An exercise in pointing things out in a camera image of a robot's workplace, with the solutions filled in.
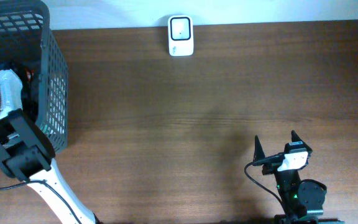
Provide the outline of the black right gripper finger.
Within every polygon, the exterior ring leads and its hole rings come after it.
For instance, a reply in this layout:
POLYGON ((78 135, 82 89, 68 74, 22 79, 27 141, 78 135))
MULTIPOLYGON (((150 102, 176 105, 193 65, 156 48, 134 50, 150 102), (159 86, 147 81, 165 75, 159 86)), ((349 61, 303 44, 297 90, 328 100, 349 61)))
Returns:
POLYGON ((257 162, 262 159, 265 159, 264 150, 262 149, 262 145, 260 143, 258 135, 255 135, 254 137, 254 144, 255 144, 255 149, 254 149, 253 161, 257 162))
POLYGON ((308 152, 311 152, 309 145, 307 145, 307 143, 305 143, 294 130, 291 131, 291 141, 292 143, 301 142, 304 148, 306 148, 308 152))

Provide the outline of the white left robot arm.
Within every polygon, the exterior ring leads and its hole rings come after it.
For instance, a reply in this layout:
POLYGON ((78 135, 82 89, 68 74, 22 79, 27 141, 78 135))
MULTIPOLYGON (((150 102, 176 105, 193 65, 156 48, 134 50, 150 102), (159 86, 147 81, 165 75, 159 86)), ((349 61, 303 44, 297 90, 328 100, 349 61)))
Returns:
POLYGON ((0 191, 28 186, 62 223, 99 223, 60 173, 49 138, 32 121, 34 73, 15 62, 0 64, 0 169, 19 183, 0 191))

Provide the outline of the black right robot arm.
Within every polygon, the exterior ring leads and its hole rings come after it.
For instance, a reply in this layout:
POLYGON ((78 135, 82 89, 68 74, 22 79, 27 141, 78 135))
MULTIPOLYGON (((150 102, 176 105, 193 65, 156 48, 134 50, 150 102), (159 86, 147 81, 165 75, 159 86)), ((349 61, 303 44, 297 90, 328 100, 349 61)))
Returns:
POLYGON ((256 136, 252 162, 244 168, 245 175, 256 185, 272 194, 283 208, 283 215, 275 215, 274 223, 342 223, 335 218, 320 219, 323 215, 323 204, 327 187, 317 180, 300 179, 299 170, 308 165, 313 152, 295 131, 291 131, 291 141, 284 151, 266 156, 259 138, 256 136), (261 166, 263 175, 274 175, 278 193, 253 179, 247 172, 249 166, 261 166))

